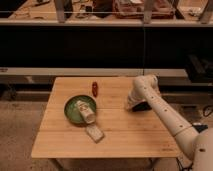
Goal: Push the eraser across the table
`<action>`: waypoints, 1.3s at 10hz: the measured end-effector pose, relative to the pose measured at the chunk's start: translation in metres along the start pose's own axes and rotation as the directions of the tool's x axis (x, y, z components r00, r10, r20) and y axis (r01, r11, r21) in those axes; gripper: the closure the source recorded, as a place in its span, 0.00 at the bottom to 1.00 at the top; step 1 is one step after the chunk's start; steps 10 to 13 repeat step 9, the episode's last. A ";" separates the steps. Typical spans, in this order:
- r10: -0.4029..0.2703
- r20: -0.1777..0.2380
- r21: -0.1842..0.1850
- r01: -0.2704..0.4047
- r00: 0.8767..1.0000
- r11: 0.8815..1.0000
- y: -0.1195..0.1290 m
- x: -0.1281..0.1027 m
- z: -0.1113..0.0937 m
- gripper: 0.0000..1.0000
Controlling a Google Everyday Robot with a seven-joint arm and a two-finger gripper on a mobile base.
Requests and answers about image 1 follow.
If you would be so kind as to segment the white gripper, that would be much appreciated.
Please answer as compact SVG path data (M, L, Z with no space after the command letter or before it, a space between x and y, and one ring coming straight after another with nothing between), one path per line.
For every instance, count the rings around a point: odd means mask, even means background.
M147 102L141 102L140 97L138 96L135 90L131 90L127 96L127 100L125 102L125 109L131 110L133 112L137 111L148 111L151 109L150 105Z

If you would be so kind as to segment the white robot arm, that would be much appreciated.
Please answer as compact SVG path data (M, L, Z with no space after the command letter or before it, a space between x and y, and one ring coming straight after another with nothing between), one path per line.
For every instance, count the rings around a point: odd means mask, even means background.
M193 162L192 170L213 171L213 128L199 133L162 98L155 75L137 76L132 80L125 108L131 110L144 102L157 114L182 153Z

